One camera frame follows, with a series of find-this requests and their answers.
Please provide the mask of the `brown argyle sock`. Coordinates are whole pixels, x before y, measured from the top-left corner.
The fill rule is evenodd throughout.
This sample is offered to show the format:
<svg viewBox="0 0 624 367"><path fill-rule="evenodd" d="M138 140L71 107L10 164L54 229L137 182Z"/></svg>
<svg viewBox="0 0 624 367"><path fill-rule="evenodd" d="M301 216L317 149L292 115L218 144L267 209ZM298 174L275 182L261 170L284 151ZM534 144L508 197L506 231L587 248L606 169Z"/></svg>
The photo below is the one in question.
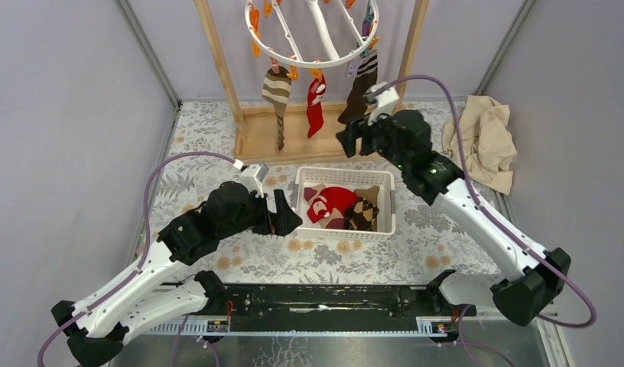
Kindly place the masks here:
<svg viewBox="0 0 624 367"><path fill-rule="evenodd" d="M346 211L345 229L376 232L379 208L371 201L359 197L356 203Z"/></svg>

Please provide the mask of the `tan brown sock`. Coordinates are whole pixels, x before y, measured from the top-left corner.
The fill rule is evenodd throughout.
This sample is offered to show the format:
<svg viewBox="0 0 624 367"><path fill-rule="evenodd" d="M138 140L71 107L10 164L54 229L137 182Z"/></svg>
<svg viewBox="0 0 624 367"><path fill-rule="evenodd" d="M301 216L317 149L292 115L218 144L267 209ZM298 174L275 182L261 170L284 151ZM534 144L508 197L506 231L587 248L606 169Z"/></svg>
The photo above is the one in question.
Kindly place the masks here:
<svg viewBox="0 0 624 367"><path fill-rule="evenodd" d="M380 186L355 189L354 192L358 197L363 198L364 200L368 200L370 203L373 203L376 206L378 206L379 204L378 196L380 192Z"/></svg>

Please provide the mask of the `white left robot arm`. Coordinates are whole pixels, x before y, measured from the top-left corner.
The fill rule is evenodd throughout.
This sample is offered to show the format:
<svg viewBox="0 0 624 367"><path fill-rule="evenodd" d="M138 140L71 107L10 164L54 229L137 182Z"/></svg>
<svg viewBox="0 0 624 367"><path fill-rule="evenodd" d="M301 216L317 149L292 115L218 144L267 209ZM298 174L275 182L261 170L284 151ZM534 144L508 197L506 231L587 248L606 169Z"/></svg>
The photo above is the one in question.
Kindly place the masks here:
<svg viewBox="0 0 624 367"><path fill-rule="evenodd" d="M151 292L171 275L214 253L219 243L251 231L286 236L303 223L283 190L266 197L232 181L222 183L197 208L173 219L145 256L81 301L62 300L51 310L73 357L82 366L102 366L125 345L158 324L203 311L226 315L226 287L214 271L200 271L171 292Z"/></svg>

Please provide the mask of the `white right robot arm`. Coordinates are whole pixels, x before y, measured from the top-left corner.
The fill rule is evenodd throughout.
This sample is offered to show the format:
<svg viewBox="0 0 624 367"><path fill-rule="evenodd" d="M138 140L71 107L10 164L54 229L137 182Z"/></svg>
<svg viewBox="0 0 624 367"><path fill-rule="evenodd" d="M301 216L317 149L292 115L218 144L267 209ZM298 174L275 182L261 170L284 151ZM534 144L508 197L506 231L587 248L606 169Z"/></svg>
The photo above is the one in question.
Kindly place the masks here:
<svg viewBox="0 0 624 367"><path fill-rule="evenodd" d="M401 171L406 187L427 205L450 217L496 263L500 277L475 286L449 274L426 295L427 307L444 315L456 304L491 305L509 321L526 326L564 288L571 258L562 248L546 249L516 229L493 206L469 191L463 171L436 152L431 127L416 110L350 122L336 133L347 157L379 154Z"/></svg>

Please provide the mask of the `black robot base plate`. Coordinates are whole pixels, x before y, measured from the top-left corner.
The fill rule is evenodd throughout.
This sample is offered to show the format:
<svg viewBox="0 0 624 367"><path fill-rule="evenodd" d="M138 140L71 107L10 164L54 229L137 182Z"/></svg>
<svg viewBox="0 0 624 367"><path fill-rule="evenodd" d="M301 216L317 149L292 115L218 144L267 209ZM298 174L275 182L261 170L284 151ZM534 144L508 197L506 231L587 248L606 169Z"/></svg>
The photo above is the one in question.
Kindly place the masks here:
<svg viewBox="0 0 624 367"><path fill-rule="evenodd" d="M426 285L230 284L214 305L197 311L196 315L230 324L245 318L418 317L435 319L449 328L460 315L475 316L476 308L452 305L435 286Z"/></svg>

